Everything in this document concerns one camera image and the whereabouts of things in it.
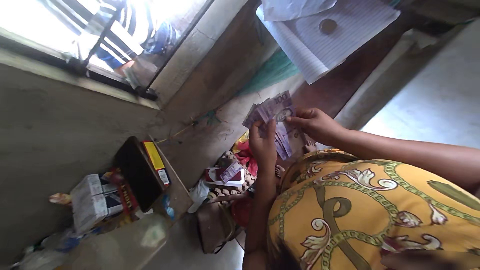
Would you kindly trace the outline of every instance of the brown bag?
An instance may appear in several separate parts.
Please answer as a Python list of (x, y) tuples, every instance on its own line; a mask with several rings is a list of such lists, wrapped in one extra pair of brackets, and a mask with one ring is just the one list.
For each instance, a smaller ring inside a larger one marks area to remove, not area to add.
[(197, 211), (200, 243), (205, 254), (217, 254), (235, 239), (236, 224), (228, 208), (219, 202), (202, 205)]

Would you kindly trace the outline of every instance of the stack of banknotes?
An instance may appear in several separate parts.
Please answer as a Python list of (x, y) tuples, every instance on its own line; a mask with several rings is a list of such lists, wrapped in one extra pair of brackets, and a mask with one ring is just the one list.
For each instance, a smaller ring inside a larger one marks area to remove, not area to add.
[(263, 124), (259, 131), (260, 136), (265, 138), (266, 123), (274, 119), (276, 122), (276, 151), (282, 160), (286, 160), (295, 152), (301, 150), (305, 144), (304, 134), (285, 122), (288, 116), (295, 116), (295, 106), (290, 97), (290, 92), (285, 91), (274, 98), (265, 100), (262, 104), (254, 104), (242, 125), (250, 129), (256, 121), (262, 121)]

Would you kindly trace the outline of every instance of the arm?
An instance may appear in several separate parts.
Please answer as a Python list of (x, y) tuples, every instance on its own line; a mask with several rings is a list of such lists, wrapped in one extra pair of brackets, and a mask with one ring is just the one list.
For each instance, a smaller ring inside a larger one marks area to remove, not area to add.
[(363, 160), (395, 160), (435, 173), (474, 192), (480, 184), (480, 150), (446, 144), (407, 141), (348, 130), (319, 109), (298, 110), (291, 124), (312, 139)]
[(250, 148), (258, 162), (258, 177), (255, 199), (250, 213), (245, 240), (245, 256), (243, 269), (265, 270), (267, 268), (267, 221), (276, 198), (275, 162), (276, 147), (275, 121), (268, 124), (266, 139), (261, 139), (258, 133), (260, 122), (253, 124), (250, 130)]

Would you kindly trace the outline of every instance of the foot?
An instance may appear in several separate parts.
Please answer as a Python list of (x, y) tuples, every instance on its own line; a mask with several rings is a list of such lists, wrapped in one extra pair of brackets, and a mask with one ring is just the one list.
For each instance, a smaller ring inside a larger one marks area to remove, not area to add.
[(308, 154), (310, 152), (316, 152), (317, 146), (315, 145), (315, 143), (308, 141), (307, 144), (303, 146), (303, 150), (305, 151), (305, 154)]
[(285, 169), (283, 169), (280, 165), (275, 165), (275, 176), (278, 178), (282, 178), (283, 174), (285, 173)]

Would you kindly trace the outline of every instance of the hand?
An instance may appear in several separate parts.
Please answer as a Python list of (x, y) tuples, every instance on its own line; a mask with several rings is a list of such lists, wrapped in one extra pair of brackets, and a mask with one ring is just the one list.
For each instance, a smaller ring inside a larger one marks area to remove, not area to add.
[(317, 108), (297, 109), (297, 117), (287, 117), (287, 123), (300, 127), (305, 134), (326, 146), (334, 146), (348, 129), (342, 127)]
[(268, 123), (267, 138), (260, 138), (258, 128), (263, 124), (257, 121), (250, 129), (249, 145), (253, 156), (257, 160), (259, 171), (275, 172), (276, 147), (275, 147), (275, 121)]

